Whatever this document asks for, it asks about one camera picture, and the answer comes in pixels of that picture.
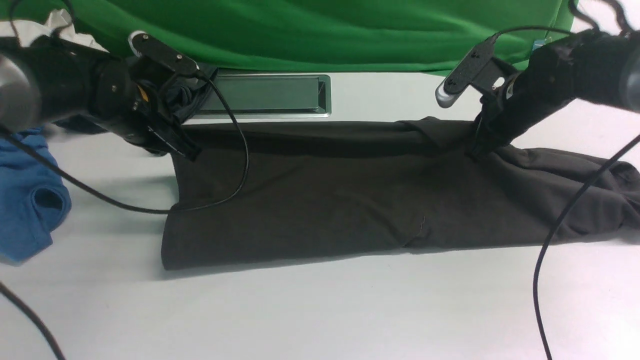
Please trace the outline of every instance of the black cable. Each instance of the black cable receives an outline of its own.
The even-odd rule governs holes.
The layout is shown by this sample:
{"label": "black cable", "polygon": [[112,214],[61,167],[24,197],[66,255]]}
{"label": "black cable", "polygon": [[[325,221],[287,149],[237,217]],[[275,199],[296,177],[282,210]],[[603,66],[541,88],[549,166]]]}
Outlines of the black cable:
{"label": "black cable", "polygon": [[616,21],[618,22],[618,26],[622,30],[624,35],[631,34],[634,32],[634,29],[629,25],[629,21],[627,20],[627,16],[625,15],[625,9],[620,5],[617,0],[600,0],[602,2],[607,3],[613,10],[616,12]]}
{"label": "black cable", "polygon": [[497,33],[493,34],[491,36],[491,39],[493,40],[493,42],[495,42],[496,40],[498,40],[498,38],[506,33],[514,33],[516,31],[527,31],[527,30],[544,30],[544,31],[549,31],[549,32],[553,32],[553,33],[560,33],[560,34],[565,34],[565,35],[573,35],[573,33],[569,30],[564,30],[564,29],[558,29],[558,28],[551,28],[550,26],[542,26],[542,25],[531,25],[531,26],[518,26],[516,28],[510,28],[510,29],[505,29],[505,30],[501,30],[498,31]]}
{"label": "black cable", "polygon": [[569,12],[576,18],[589,24],[595,31],[600,31],[600,26],[589,15],[578,10],[577,0],[569,0]]}
{"label": "black cable", "polygon": [[148,208],[141,208],[141,207],[138,207],[138,206],[124,204],[124,203],[122,203],[120,201],[112,199],[111,197],[108,197],[107,195],[104,195],[103,193],[100,193],[99,191],[97,191],[96,189],[92,188],[91,186],[88,186],[87,184],[84,184],[82,181],[80,181],[80,180],[74,178],[73,176],[69,175],[64,170],[60,169],[59,167],[57,167],[56,165],[51,163],[49,160],[47,160],[45,157],[43,157],[42,155],[37,153],[34,149],[32,149],[31,147],[29,147],[27,145],[24,145],[22,142],[20,142],[19,140],[15,139],[12,136],[12,132],[9,129],[7,129],[6,127],[0,126],[0,136],[2,136],[7,142],[12,144],[13,146],[17,147],[18,149],[24,151],[26,154],[28,154],[32,158],[36,159],[37,162],[39,162],[42,165],[44,165],[45,167],[47,167],[49,170],[53,171],[55,174],[58,174],[60,177],[66,179],[68,182],[72,183],[73,185],[76,185],[80,189],[90,193],[91,195],[95,196],[96,198],[98,198],[100,200],[103,200],[104,202],[108,202],[109,204],[114,205],[114,206],[116,206],[116,207],[118,207],[120,209],[129,210],[129,211],[135,211],[137,213],[168,215],[170,213],[181,213],[181,212],[185,212],[185,211],[201,210],[201,209],[206,209],[206,208],[210,208],[210,207],[213,207],[213,206],[218,206],[218,205],[224,204],[224,203],[228,202],[229,200],[233,199],[234,197],[236,197],[236,195],[238,193],[240,193],[240,191],[244,187],[247,175],[249,173],[249,155],[250,155],[250,153],[249,153],[249,145],[247,144],[246,137],[244,136],[244,133],[243,133],[242,129],[240,128],[240,124],[238,124],[238,121],[236,120],[236,116],[234,115],[233,111],[229,107],[229,105],[228,105],[227,101],[225,100],[224,96],[222,96],[222,93],[220,92],[220,90],[214,84],[213,81],[211,81],[210,79],[205,79],[205,81],[208,82],[211,85],[213,91],[216,93],[216,95],[220,99],[220,102],[222,103],[222,106],[225,107],[225,110],[227,111],[229,117],[231,118],[231,121],[234,123],[234,126],[236,127],[236,129],[238,131],[238,134],[240,135],[240,137],[242,138],[242,141],[244,143],[244,170],[243,170],[243,175],[242,175],[242,179],[240,180],[240,183],[238,184],[236,190],[231,195],[229,195],[228,197],[226,197],[226,198],[224,198],[222,200],[219,200],[219,201],[216,201],[216,202],[212,202],[210,204],[205,204],[205,205],[197,206],[197,207],[194,207],[194,208],[169,209],[169,210],[165,210],[165,209],[148,209]]}
{"label": "black cable", "polygon": [[2,283],[2,281],[0,281],[0,293],[4,295],[4,297],[6,297],[6,299],[9,300],[13,305],[15,305],[15,307],[22,311],[22,313],[25,314],[29,318],[29,320],[31,320],[31,322],[33,322],[33,325],[38,328],[38,330],[42,333],[42,336],[44,336],[45,340],[47,340],[47,343],[49,344],[49,347],[51,347],[51,350],[56,356],[56,359],[65,360],[65,356],[64,354],[62,354],[62,350],[60,349],[56,338],[54,338],[51,334],[49,328],[47,328],[47,326],[42,322],[38,315],[33,310],[31,310],[31,308],[27,304],[25,304],[24,301],[22,301],[18,297],[18,295],[9,290],[9,288],[7,288]]}
{"label": "black cable", "polygon": [[602,174],[611,168],[616,161],[618,161],[624,154],[626,154],[629,150],[631,150],[634,146],[640,143],[640,135],[636,136],[633,140],[631,140],[628,144],[626,144],[620,151],[618,151],[614,156],[612,156],[609,160],[607,160],[602,166],[582,185],[580,190],[569,200],[569,203],[564,207],[562,212],[560,212],[560,216],[556,219],[555,224],[549,231],[549,234],[545,238],[545,241],[542,243],[542,249],[540,249],[540,254],[538,256],[538,261],[536,262],[536,269],[533,272],[533,306],[536,310],[536,321],[538,322],[538,329],[540,330],[540,338],[542,339],[542,345],[545,347],[545,354],[547,355],[547,360],[553,360],[551,357],[551,350],[549,349],[549,344],[547,343],[547,335],[545,334],[545,328],[542,324],[542,317],[540,315],[540,302],[538,300],[538,279],[540,278],[540,268],[542,267],[542,260],[545,258],[545,254],[547,253],[547,249],[549,248],[549,244],[551,244],[551,240],[556,235],[560,226],[564,222],[564,218],[569,214],[569,212],[576,205],[578,200],[582,197],[584,193],[587,192],[589,187],[593,185]]}

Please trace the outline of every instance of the white table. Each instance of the white table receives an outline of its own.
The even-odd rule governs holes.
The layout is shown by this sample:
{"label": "white table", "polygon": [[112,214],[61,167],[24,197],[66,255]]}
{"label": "white table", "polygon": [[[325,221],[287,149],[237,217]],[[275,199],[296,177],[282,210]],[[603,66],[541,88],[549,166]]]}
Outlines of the white table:
{"label": "white table", "polygon": [[[471,92],[453,109],[438,108],[433,76],[331,76],[328,120],[472,119],[479,110]],[[640,115],[576,102],[515,145],[608,157],[638,133]],[[169,157],[149,158],[112,135],[57,136],[51,151],[117,199],[158,208],[177,200]],[[640,149],[625,160],[640,167]],[[70,191],[73,210],[54,245],[18,268],[0,264],[0,279],[70,360],[544,356],[531,297],[538,247],[167,273],[164,217]],[[603,238],[611,240],[552,247],[545,259],[541,308],[556,359],[640,358],[640,233]],[[52,359],[31,322],[3,300],[0,358]]]}

